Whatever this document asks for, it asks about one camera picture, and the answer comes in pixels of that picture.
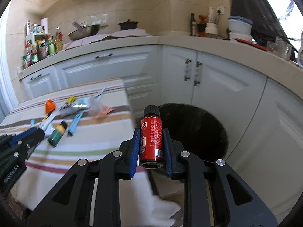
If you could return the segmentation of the red bottle black cap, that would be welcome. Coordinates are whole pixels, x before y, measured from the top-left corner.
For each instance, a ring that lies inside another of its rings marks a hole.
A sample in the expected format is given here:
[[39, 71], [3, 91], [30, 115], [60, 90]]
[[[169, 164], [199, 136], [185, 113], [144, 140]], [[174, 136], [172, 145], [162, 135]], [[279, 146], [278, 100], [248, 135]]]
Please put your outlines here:
[[162, 145], [162, 120], [155, 105], [144, 108], [140, 127], [139, 165], [145, 169], [159, 169], [164, 166]]

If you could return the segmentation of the small white teal tube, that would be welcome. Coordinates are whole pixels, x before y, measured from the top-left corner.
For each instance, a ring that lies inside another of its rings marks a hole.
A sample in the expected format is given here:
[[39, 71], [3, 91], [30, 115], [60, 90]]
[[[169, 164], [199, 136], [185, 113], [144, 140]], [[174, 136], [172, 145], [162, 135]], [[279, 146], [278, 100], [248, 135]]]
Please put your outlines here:
[[30, 127], [31, 128], [35, 127], [35, 120], [34, 119], [31, 120]]

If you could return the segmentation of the large white silver tube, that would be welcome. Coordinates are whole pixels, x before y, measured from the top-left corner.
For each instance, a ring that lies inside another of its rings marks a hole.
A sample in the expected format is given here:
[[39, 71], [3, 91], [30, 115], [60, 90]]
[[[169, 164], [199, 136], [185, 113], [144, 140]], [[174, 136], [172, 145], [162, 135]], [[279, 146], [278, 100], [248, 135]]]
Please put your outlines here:
[[44, 131], [45, 137], [49, 137], [55, 130], [55, 128], [52, 125], [52, 122], [55, 118], [56, 118], [56, 113], [53, 112], [42, 125], [38, 126], [39, 129], [42, 129]]

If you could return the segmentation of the green bottle yellow band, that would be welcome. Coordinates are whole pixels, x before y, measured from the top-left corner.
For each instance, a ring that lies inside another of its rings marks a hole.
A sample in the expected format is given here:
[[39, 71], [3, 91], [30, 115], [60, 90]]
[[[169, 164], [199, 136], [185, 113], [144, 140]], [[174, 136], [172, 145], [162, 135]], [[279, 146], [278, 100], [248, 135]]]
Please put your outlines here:
[[64, 135], [68, 125], [65, 121], [62, 121], [51, 133], [48, 137], [48, 143], [55, 148], [59, 141], [61, 140], [62, 136]]

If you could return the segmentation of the small orange wrapper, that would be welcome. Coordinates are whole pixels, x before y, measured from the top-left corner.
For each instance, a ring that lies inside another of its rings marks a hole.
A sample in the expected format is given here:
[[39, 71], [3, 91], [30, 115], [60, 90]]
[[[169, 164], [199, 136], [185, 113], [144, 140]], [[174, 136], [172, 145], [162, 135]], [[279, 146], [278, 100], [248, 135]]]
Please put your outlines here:
[[47, 100], [45, 103], [46, 114], [52, 113], [53, 111], [55, 111], [55, 109], [56, 109], [56, 105], [55, 105], [54, 101], [51, 99]]

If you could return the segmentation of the clear orange dotted bag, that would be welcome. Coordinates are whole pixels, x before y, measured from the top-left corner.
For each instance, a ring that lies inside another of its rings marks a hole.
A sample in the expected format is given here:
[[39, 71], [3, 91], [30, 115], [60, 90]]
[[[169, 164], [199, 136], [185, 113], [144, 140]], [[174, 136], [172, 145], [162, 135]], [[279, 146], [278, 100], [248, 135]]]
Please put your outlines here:
[[115, 109], [108, 107], [103, 104], [101, 97], [92, 97], [89, 99], [89, 111], [88, 114], [92, 118], [103, 118], [110, 112], [113, 112]]

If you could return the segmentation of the light blue tube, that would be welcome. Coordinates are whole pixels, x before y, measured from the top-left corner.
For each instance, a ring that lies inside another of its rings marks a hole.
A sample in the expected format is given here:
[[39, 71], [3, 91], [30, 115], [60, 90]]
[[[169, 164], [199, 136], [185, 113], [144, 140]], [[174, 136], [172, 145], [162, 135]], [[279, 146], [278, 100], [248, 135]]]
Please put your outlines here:
[[77, 128], [77, 125], [80, 122], [80, 119], [82, 118], [82, 116], [83, 116], [83, 113], [77, 113], [75, 115], [75, 117], [73, 118], [72, 123], [71, 123], [70, 127], [68, 128], [68, 135], [69, 136], [74, 135], [74, 133], [76, 131], [76, 128]]

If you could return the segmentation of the white blue snack packet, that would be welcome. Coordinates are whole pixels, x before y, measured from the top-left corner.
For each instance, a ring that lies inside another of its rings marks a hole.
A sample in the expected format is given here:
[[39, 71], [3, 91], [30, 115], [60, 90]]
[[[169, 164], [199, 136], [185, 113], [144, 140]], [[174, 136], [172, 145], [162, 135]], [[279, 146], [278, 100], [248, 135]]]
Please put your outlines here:
[[61, 117], [70, 116], [81, 110], [87, 110], [90, 108], [90, 104], [86, 99], [76, 100], [72, 103], [64, 104], [59, 107], [59, 115]]

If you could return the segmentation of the yellow wrapper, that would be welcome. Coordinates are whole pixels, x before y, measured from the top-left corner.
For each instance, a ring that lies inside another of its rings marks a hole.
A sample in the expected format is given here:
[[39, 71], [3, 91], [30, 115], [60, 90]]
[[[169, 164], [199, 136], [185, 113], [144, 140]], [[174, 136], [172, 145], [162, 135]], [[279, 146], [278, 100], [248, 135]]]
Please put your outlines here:
[[77, 99], [77, 97], [74, 96], [74, 95], [72, 95], [72, 96], [70, 96], [70, 97], [65, 101], [64, 104], [65, 104], [65, 105], [71, 104], [71, 103], [75, 102], [76, 99]]

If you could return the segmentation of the amber bottle black cap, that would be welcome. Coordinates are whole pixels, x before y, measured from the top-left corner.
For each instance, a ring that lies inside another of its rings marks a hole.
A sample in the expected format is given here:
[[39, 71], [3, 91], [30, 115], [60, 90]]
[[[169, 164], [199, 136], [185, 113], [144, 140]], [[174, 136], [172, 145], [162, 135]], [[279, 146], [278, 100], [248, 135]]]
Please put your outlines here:
[[48, 113], [46, 114], [46, 116], [42, 119], [42, 121], [40, 122], [40, 125], [42, 125], [47, 119], [48, 117], [51, 115], [52, 113]]

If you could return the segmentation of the black trash bin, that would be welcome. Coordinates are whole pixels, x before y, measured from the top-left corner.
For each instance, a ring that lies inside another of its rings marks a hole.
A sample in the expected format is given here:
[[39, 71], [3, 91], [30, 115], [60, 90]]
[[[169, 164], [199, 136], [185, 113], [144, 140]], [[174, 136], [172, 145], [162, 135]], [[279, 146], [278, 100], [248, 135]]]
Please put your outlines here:
[[159, 106], [163, 128], [183, 149], [205, 161], [206, 172], [212, 163], [226, 155], [229, 138], [223, 125], [208, 111], [184, 104], [167, 103]]

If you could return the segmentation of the striped tablecloth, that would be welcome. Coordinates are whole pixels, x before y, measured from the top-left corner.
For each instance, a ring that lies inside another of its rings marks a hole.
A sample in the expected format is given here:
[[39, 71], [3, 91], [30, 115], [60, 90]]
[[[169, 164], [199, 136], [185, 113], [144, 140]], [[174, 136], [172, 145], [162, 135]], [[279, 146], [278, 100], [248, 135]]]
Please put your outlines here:
[[[16, 202], [33, 210], [51, 188], [81, 158], [102, 159], [133, 136], [131, 107], [121, 79], [111, 79], [55, 91], [26, 101], [13, 109], [1, 122], [1, 134], [19, 134], [30, 128], [31, 120], [39, 124], [45, 117], [45, 103], [51, 99], [57, 107], [72, 95], [89, 98], [103, 87], [104, 105], [115, 110], [103, 118], [83, 114], [73, 136], [65, 134], [53, 148], [42, 141], [26, 161], [27, 170], [11, 190]], [[176, 226], [180, 206], [160, 199], [151, 189], [147, 173], [138, 168], [134, 178], [120, 182], [122, 226]]]

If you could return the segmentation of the twisted white paper wrapper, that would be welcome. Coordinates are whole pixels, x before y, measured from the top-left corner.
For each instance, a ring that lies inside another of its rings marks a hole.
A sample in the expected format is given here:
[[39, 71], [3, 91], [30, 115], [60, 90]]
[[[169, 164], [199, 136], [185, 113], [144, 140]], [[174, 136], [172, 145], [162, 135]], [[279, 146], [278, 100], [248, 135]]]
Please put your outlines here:
[[101, 95], [103, 94], [103, 92], [106, 90], [106, 88], [107, 88], [107, 86], [103, 87], [97, 94], [95, 94], [93, 96], [93, 98], [98, 100], [101, 97]]

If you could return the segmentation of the green label bottle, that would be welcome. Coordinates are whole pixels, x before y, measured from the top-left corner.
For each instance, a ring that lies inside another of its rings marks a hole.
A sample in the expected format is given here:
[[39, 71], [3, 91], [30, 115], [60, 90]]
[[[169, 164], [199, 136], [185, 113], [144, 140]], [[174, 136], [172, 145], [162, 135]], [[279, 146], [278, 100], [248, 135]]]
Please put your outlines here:
[[53, 56], [56, 54], [56, 49], [55, 49], [55, 45], [54, 45], [52, 37], [48, 38], [48, 53], [50, 56]]

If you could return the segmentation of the white spice rack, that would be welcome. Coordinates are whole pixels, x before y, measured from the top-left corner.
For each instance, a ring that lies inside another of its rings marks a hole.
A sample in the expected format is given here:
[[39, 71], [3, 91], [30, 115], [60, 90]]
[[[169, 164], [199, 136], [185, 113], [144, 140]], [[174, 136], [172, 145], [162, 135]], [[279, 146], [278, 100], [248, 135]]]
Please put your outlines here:
[[25, 45], [31, 48], [38, 48], [38, 42], [42, 41], [43, 45], [47, 45], [49, 33], [30, 33], [25, 37]]

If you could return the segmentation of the cooking oil bottle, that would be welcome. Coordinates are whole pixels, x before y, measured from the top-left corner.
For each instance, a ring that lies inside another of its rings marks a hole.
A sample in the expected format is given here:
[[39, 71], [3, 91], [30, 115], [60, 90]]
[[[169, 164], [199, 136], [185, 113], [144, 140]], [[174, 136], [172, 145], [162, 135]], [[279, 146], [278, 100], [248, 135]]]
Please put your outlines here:
[[55, 35], [54, 43], [56, 45], [57, 52], [60, 52], [63, 50], [63, 47], [64, 47], [63, 33], [61, 32], [60, 27], [56, 27], [56, 35]]

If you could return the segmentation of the paper covering stove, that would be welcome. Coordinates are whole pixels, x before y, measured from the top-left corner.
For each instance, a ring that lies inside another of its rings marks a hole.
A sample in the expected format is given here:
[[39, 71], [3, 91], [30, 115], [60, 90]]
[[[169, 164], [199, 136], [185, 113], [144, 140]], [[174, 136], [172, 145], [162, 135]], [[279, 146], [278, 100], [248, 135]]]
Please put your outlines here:
[[112, 34], [96, 34], [93, 36], [88, 36], [73, 42], [69, 42], [64, 44], [63, 51], [88, 45], [91, 43], [96, 43], [96, 42], [101, 42], [105, 40], [114, 40], [118, 38], [127, 38], [127, 37], [140, 37], [140, 36], [151, 36], [146, 32], [144, 29], [128, 29], [128, 30], [121, 30], [121, 31], [116, 31]]

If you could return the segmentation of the black clay pot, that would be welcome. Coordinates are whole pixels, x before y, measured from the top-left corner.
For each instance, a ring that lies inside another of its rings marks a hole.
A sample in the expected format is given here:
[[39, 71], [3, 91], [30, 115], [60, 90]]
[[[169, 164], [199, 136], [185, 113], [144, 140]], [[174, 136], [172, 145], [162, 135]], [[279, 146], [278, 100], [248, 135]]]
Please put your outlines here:
[[128, 19], [125, 22], [118, 23], [120, 26], [120, 30], [131, 30], [131, 29], [136, 29], [138, 27], [139, 22], [136, 21], [131, 21]]

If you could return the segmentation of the metal wok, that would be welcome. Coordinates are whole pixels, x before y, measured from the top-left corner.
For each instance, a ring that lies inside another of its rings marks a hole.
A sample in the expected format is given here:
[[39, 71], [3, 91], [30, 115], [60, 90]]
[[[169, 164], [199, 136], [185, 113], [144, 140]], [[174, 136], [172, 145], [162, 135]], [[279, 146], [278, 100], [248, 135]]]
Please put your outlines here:
[[96, 35], [100, 30], [100, 25], [81, 26], [78, 22], [72, 22], [72, 25], [76, 27], [76, 30], [69, 33], [68, 37], [72, 41], [80, 40], [88, 36]]

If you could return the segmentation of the dark olive oil bottle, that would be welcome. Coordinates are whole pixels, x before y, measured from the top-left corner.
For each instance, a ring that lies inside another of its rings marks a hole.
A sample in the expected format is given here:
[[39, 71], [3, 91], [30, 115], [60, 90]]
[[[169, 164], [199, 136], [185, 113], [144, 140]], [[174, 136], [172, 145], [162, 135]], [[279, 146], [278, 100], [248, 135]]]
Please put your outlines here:
[[195, 14], [191, 13], [191, 18], [190, 18], [190, 36], [196, 36], [196, 21], [195, 21]]

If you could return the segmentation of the white blender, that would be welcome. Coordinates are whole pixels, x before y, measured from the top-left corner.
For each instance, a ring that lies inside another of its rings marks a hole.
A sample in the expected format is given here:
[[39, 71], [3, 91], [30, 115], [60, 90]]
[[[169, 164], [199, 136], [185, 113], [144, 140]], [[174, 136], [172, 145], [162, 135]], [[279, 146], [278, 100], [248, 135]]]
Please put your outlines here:
[[205, 35], [206, 37], [210, 38], [217, 38], [219, 36], [217, 26], [217, 12], [213, 7], [209, 8], [208, 23], [206, 24], [205, 28]]

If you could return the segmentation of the stacked white bowls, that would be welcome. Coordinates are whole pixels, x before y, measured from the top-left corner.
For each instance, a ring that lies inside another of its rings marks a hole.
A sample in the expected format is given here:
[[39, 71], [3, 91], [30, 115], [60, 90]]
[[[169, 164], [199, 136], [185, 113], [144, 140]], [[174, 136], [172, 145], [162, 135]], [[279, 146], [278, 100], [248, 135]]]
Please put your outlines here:
[[229, 38], [230, 39], [241, 39], [247, 42], [252, 42], [252, 25], [253, 21], [250, 19], [240, 17], [240, 16], [230, 16], [228, 17], [229, 24]]

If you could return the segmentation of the glass cup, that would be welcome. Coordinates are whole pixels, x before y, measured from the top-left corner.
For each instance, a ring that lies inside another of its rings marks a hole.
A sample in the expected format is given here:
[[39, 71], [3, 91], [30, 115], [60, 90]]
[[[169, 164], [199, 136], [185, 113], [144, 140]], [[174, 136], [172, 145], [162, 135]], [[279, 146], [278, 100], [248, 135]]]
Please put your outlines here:
[[280, 58], [283, 58], [285, 60], [289, 60], [292, 53], [292, 45], [285, 42], [282, 38], [279, 38], [278, 36], [275, 39], [275, 54], [279, 56]]

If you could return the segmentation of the dark hanging cloth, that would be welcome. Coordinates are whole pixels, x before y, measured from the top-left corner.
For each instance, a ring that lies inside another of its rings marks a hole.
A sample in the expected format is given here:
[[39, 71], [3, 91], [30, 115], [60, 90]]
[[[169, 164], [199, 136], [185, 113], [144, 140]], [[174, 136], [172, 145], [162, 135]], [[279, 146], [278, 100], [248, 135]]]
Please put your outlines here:
[[287, 43], [291, 40], [268, 0], [232, 0], [231, 15], [253, 22], [251, 35], [261, 46], [266, 46], [269, 41], [274, 42], [277, 36]]

